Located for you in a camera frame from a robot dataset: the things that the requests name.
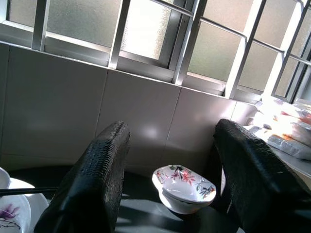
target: white tiled wall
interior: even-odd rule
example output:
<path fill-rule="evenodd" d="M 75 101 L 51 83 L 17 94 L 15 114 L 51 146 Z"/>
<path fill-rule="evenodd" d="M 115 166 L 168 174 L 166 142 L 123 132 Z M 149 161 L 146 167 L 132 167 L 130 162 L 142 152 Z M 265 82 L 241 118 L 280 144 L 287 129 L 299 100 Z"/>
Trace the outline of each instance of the white tiled wall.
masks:
<path fill-rule="evenodd" d="M 20 48 L 10 47 L 8 55 L 8 49 L 0 45 L 0 84 L 7 78 L 0 166 L 8 170 L 73 164 L 96 133 L 123 120 L 131 130 L 127 170 L 150 175 L 181 163 L 200 172 L 215 124 L 230 119 L 236 106 L 169 83 Z"/>

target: frosted glass window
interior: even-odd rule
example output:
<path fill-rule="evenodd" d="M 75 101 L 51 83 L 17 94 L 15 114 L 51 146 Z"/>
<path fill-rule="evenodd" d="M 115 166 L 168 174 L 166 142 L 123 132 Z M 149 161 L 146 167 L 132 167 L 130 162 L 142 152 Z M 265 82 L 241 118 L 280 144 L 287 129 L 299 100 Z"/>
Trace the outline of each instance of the frosted glass window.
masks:
<path fill-rule="evenodd" d="M 111 47 L 121 0 L 51 0 L 47 30 Z"/>
<path fill-rule="evenodd" d="M 311 33 L 311 10 L 308 10 L 305 18 L 303 19 L 296 41 L 292 48 L 291 51 L 292 54 L 301 57 L 310 33 Z"/>
<path fill-rule="evenodd" d="M 239 85 L 264 91 L 277 53 L 257 44 L 252 44 L 246 59 Z"/>
<path fill-rule="evenodd" d="M 268 0 L 263 9 L 255 38 L 280 47 L 296 1 Z"/>
<path fill-rule="evenodd" d="M 289 88 L 290 82 L 293 78 L 294 72 L 297 68 L 297 65 L 298 65 L 298 61 L 292 58 L 288 59 L 285 69 L 283 71 L 282 77 L 276 89 L 276 94 L 278 96 L 285 97 L 286 92 Z"/>
<path fill-rule="evenodd" d="M 33 27 L 37 0 L 11 0 L 9 21 Z"/>
<path fill-rule="evenodd" d="M 204 17 L 243 32 L 252 3 L 253 0 L 208 0 Z"/>
<path fill-rule="evenodd" d="M 240 37 L 202 23 L 188 71 L 227 81 Z"/>
<path fill-rule="evenodd" d="M 121 50 L 159 59 L 170 14 L 170 9 L 155 2 L 131 0 Z"/>

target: dark tabletop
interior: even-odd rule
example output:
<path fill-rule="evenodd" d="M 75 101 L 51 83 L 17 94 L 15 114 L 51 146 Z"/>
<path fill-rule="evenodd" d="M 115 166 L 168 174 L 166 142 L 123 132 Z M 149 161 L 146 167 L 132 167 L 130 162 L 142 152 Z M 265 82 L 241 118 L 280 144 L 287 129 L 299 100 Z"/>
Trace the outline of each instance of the dark tabletop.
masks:
<path fill-rule="evenodd" d="M 36 187 L 58 186 L 69 166 L 43 167 L 10 172 Z M 48 199 L 52 194 L 45 194 Z M 117 233 L 235 233 L 238 226 L 211 207 L 192 215 L 180 215 L 166 208 L 150 178 L 125 173 Z"/>

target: chopsticks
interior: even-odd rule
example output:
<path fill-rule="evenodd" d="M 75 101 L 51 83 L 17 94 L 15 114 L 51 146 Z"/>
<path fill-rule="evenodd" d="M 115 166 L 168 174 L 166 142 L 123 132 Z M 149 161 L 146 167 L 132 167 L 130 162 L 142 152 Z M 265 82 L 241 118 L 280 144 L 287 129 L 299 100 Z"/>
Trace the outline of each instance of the chopsticks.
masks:
<path fill-rule="evenodd" d="M 9 195 L 20 194 L 33 194 L 33 193 L 51 193 L 56 192 L 58 187 L 43 187 L 43 188 L 12 188 L 0 189 L 0 197 Z"/>

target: white ceramic bowl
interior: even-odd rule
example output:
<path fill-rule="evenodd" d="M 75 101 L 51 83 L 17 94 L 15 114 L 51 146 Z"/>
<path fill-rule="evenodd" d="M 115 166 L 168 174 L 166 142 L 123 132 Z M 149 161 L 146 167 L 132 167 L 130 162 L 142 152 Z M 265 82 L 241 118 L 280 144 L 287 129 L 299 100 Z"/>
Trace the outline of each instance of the white ceramic bowl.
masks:
<path fill-rule="evenodd" d="M 24 195 L 1 197 L 0 233 L 28 233 L 30 221 L 31 209 Z"/>
<path fill-rule="evenodd" d="M 3 168 L 0 167 L 0 189 L 8 188 L 10 186 L 10 175 Z"/>
<path fill-rule="evenodd" d="M 179 214 L 192 214 L 216 196 L 214 184 L 182 165 L 158 168 L 152 181 L 163 204 Z"/>

